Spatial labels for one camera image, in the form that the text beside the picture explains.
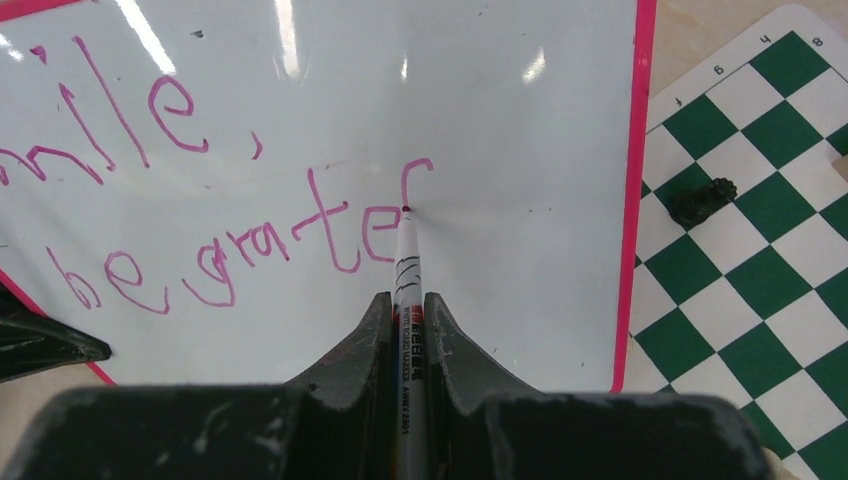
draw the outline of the black chess piece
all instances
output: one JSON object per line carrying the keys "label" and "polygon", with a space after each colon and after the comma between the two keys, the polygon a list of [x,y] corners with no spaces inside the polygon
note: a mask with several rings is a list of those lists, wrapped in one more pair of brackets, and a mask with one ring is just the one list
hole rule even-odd
{"label": "black chess piece", "polygon": [[692,228],[704,223],[734,199],[736,185],[726,178],[716,178],[709,185],[675,195],[669,213],[683,228]]}

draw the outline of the white surface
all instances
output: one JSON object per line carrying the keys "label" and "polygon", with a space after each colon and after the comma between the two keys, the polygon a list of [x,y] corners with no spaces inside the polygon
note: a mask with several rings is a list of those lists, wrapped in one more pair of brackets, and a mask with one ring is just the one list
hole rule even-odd
{"label": "white surface", "polygon": [[768,80],[750,64],[743,65],[736,73],[716,85],[707,93],[707,97],[739,130],[783,101],[783,95],[777,93]]}
{"label": "white surface", "polygon": [[[38,157],[42,182],[0,155],[10,243],[0,268],[48,314],[110,343],[115,356],[102,367],[118,383],[287,380],[390,288],[391,264],[363,241],[363,212],[400,205],[402,167],[427,157],[433,170],[409,175],[425,289],[441,292],[462,328],[530,384],[606,390],[634,25],[635,2],[620,0],[102,0],[4,23],[0,148],[70,152],[103,185],[64,158]],[[30,52],[37,46],[46,64]],[[190,92],[193,112],[173,84],[154,109],[177,142],[208,145],[205,153],[179,148],[148,109],[163,72]],[[264,144],[255,161],[251,132]],[[320,219],[300,241],[290,233],[318,212],[310,168],[327,209],[349,202],[329,218],[332,243]],[[370,224],[393,218],[376,213]],[[290,261],[248,241],[251,267],[227,233],[265,222]],[[375,257],[391,256],[392,230],[367,235]],[[216,268],[213,239],[232,298],[196,264],[208,245],[204,265]],[[102,306],[90,292],[91,309],[75,297],[47,247]],[[167,315],[110,285],[104,262],[118,251],[132,255],[143,283],[131,285],[138,275],[126,257],[113,265],[126,281],[113,281],[158,310],[167,288]],[[357,258],[355,273],[340,271]],[[209,303],[233,305],[204,305],[181,279]]]}
{"label": "white surface", "polygon": [[660,282],[651,275],[648,267],[645,265],[636,267],[633,273],[633,308],[630,310],[630,333],[636,335],[642,332],[674,310],[674,307],[674,300],[668,296]]}
{"label": "white surface", "polygon": [[647,195],[639,204],[639,227],[636,240],[639,258],[653,257],[686,234],[686,230],[671,219],[665,205],[654,194]]}
{"label": "white surface", "polygon": [[804,368],[848,341],[848,329],[815,291],[769,317],[766,325]]}
{"label": "white surface", "polygon": [[768,241],[733,203],[716,212],[709,222],[693,228],[689,236],[723,275],[768,246]]}
{"label": "white surface", "polygon": [[808,218],[772,246],[813,288],[848,268],[848,242],[821,215]]}
{"label": "white surface", "polygon": [[845,415],[801,370],[757,399],[757,405],[795,450],[801,450],[845,421]]}
{"label": "white surface", "polygon": [[848,182],[833,174],[833,163],[841,158],[830,142],[822,140],[784,165],[780,174],[820,212],[848,193]]}
{"label": "white surface", "polygon": [[753,400],[717,353],[671,382],[671,388],[681,394],[721,397],[736,408]]}
{"label": "white surface", "polygon": [[848,124],[848,82],[832,68],[787,100],[822,137],[827,138]]}
{"label": "white surface", "polygon": [[733,178],[737,196],[742,196],[774,174],[774,165],[745,138],[742,132],[710,150],[698,165],[712,178]]}
{"label": "white surface", "polygon": [[792,474],[800,480],[818,480],[819,478],[815,473],[813,473],[810,466],[807,465],[807,462],[801,458],[801,455],[799,455],[798,452],[784,458],[783,467],[792,472]]}
{"label": "white surface", "polygon": [[686,170],[686,167],[695,163],[689,152],[671,136],[664,126],[660,126],[645,137],[645,151],[651,154],[645,155],[642,181],[651,190],[661,187],[675,175]]}
{"label": "white surface", "polygon": [[633,337],[627,344],[627,371],[624,373],[624,393],[655,393],[668,385],[642,346]]}
{"label": "white surface", "polygon": [[715,351],[762,322],[725,277],[683,302],[680,310]]}

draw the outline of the marker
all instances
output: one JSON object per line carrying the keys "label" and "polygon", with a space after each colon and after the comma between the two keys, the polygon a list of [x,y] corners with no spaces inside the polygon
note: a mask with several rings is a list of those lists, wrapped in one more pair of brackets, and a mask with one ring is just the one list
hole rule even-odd
{"label": "marker", "polygon": [[398,332],[398,425],[396,478],[428,478],[427,386],[424,380],[424,315],[421,259],[412,210],[404,206],[398,225],[392,321]]}

